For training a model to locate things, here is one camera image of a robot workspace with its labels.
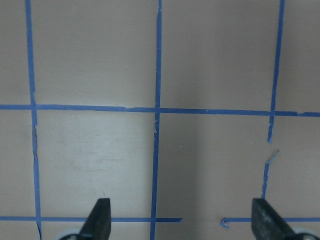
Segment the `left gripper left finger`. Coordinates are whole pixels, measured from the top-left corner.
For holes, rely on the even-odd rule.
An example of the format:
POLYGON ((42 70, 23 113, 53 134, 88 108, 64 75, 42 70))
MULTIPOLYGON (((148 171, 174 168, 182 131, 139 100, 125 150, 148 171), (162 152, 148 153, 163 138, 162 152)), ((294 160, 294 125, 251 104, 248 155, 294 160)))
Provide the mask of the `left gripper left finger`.
POLYGON ((78 233, 80 240, 108 240, 111 234, 111 202, 99 198, 78 233))

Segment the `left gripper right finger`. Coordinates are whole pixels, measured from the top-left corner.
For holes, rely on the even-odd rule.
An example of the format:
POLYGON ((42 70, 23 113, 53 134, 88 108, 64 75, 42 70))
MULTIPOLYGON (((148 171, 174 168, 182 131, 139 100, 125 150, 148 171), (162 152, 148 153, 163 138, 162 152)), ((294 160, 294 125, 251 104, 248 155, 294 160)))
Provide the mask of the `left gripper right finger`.
POLYGON ((263 198, 253 198, 251 230, 256 240, 289 240, 296 233, 263 198))

